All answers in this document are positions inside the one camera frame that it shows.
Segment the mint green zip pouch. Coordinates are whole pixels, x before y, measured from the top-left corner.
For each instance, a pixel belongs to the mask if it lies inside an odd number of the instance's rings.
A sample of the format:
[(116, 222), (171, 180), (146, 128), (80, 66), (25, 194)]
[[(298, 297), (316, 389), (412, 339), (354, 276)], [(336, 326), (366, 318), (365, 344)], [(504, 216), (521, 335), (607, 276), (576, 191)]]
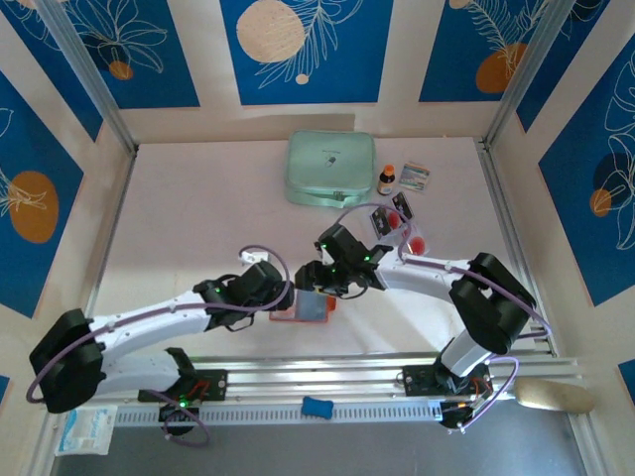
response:
[(376, 148), (363, 132), (299, 130), (288, 141), (285, 197), (294, 204), (346, 208), (368, 200)]

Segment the blue floral wall panel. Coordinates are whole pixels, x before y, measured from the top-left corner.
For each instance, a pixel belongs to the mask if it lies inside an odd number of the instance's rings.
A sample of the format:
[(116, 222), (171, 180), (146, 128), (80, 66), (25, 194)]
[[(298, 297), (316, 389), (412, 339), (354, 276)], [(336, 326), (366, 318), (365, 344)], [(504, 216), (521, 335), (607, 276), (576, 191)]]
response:
[(445, 0), (422, 103), (496, 101), (551, 0)]
[(374, 103), (394, 0), (219, 0), (244, 106)]
[(119, 108), (199, 106), (167, 0), (67, 0), (63, 8)]
[(635, 137), (635, 0), (575, 0), (516, 111), (522, 134)]
[(32, 318), (83, 171), (0, 72), (0, 304)]
[(40, 17), (33, 0), (0, 0), (0, 11), (95, 142), (103, 119)]
[(591, 302), (635, 286), (635, 39), (539, 167)]

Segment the orange card holder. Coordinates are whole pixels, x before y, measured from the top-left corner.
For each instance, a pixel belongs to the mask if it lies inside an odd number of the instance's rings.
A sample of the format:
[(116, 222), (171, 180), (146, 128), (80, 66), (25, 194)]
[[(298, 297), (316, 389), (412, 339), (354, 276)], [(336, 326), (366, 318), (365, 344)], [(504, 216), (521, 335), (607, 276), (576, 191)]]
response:
[(269, 313), (271, 321), (297, 323), (325, 323), (336, 309), (335, 297), (297, 290), (294, 304), (286, 310)]

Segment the clear acrylic card stand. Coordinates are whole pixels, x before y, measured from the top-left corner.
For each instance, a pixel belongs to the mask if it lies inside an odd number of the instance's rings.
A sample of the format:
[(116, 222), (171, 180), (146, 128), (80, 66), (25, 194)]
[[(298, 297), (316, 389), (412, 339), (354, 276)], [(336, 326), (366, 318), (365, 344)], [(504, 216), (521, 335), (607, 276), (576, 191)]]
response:
[[(404, 252), (404, 246), (406, 244), (406, 240), (403, 238), (403, 233), (404, 232), (406, 232), (407, 234), (411, 234), (411, 233), (420, 234), (424, 239), (425, 239), (425, 237), (423, 235), (423, 232), (419, 229), (419, 227), (416, 224), (408, 225), (406, 223), (403, 223), (401, 228), (396, 233), (396, 243), (397, 243), (397, 246), (402, 250), (402, 252), (404, 254), (407, 254), (407, 253)], [(426, 239), (425, 239), (425, 241), (426, 241), (426, 244), (427, 244), (427, 253), (428, 253), (429, 247), (428, 247), (428, 243), (427, 243)]]

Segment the aluminium table side rail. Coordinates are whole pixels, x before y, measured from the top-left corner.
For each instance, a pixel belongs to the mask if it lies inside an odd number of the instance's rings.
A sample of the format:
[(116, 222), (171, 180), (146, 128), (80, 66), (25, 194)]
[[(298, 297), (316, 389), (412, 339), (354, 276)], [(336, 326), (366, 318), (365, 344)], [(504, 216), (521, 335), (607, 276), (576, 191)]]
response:
[(487, 146), (482, 138), (476, 138), (474, 140), (474, 143), (489, 189), (492, 203), (495, 208), (497, 219), (499, 221), (503, 240), (505, 242), (505, 246), (510, 257), (511, 267), (514, 269), (518, 280), (535, 298), (537, 304), (536, 311), (542, 316), (544, 320), (547, 320), (542, 297), (527, 262), (513, 217), (510, 201), (507, 197), (504, 184), (501, 181), (500, 175), (497, 171), (494, 157), (487, 149)]
[(99, 221), (95, 243), (89, 256), (79, 297), (81, 309), (88, 317), (92, 316), (99, 295), (112, 243), (134, 172), (137, 155), (138, 153), (134, 152), (133, 155), (119, 167), (114, 177), (113, 186), (108, 191), (105, 204), (102, 206), (103, 212)]

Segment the white green bandage packet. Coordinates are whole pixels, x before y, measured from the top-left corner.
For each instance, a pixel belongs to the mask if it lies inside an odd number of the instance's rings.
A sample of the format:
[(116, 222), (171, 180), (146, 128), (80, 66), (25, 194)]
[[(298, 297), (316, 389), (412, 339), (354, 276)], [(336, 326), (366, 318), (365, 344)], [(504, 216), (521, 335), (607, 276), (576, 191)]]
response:
[(427, 188), (431, 172), (419, 164), (407, 162), (402, 167), (399, 186), (415, 192), (424, 192)]

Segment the black controller board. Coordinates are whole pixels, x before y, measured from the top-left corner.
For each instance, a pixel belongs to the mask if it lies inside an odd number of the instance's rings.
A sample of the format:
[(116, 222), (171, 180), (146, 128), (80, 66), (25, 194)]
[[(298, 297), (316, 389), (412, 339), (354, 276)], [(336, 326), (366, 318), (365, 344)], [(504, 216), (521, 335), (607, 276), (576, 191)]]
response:
[(474, 416), (475, 407), (475, 402), (442, 402), (441, 425), (448, 431), (465, 433), (468, 424)]
[(167, 422), (195, 422), (199, 408), (191, 401), (179, 400), (176, 405), (164, 404), (159, 408), (158, 421)]

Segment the blue bone-shaped sponge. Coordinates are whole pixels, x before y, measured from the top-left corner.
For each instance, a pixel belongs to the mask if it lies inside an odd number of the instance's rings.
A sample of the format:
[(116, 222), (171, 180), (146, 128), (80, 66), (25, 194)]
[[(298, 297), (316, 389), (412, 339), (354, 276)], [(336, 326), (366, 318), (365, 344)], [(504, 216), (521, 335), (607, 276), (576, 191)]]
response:
[(334, 402), (321, 400), (313, 397), (303, 397), (301, 414), (305, 417), (318, 417), (322, 419), (332, 419)]

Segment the aluminium frame post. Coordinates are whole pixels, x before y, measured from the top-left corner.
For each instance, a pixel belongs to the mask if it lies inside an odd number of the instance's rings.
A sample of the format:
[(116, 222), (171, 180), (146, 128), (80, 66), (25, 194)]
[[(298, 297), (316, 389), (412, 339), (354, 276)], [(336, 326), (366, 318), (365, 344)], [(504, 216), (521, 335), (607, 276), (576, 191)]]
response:
[(57, 0), (33, 0), (39, 16), (54, 38), (76, 78), (102, 119), (129, 157), (135, 158), (138, 145), (125, 124), (118, 105), (75, 27)]
[(546, 0), (546, 11), (503, 93), (483, 140), (493, 149), (505, 127), (518, 121), (529, 132), (588, 34), (576, 0)]

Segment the long aluminium mounting rail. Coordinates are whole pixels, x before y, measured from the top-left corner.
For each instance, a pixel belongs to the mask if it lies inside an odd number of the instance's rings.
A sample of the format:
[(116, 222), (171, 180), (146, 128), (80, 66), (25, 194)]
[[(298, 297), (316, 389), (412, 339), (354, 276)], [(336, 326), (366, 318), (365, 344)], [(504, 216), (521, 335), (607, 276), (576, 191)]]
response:
[[(291, 401), (303, 396), (335, 399), (406, 397), (402, 369), (409, 365), (434, 365), (429, 354), (327, 356), (322, 358), (194, 358), (185, 370), (227, 370), (226, 400), (245, 402)], [(181, 372), (167, 352), (128, 355), (97, 371), (96, 384), (78, 370), (59, 394), (66, 409), (95, 398), (133, 397), (145, 385), (166, 383)]]

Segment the beige oval object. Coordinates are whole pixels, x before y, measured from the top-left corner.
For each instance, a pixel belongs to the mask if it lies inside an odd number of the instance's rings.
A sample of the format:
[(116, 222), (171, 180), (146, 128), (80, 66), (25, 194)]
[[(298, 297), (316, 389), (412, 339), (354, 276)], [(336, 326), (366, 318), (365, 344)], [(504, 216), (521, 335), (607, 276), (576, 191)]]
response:
[(584, 387), (538, 378), (518, 378), (514, 396), (523, 407), (549, 412), (585, 415), (595, 407), (593, 395)]

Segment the white blue gauze packet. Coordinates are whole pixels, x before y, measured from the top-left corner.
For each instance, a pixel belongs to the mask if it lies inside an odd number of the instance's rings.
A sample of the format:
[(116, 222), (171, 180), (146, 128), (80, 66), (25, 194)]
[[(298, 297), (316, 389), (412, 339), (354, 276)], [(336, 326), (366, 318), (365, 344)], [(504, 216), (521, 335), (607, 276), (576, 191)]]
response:
[(71, 410), (56, 444), (55, 456), (107, 455), (117, 411), (112, 405)]

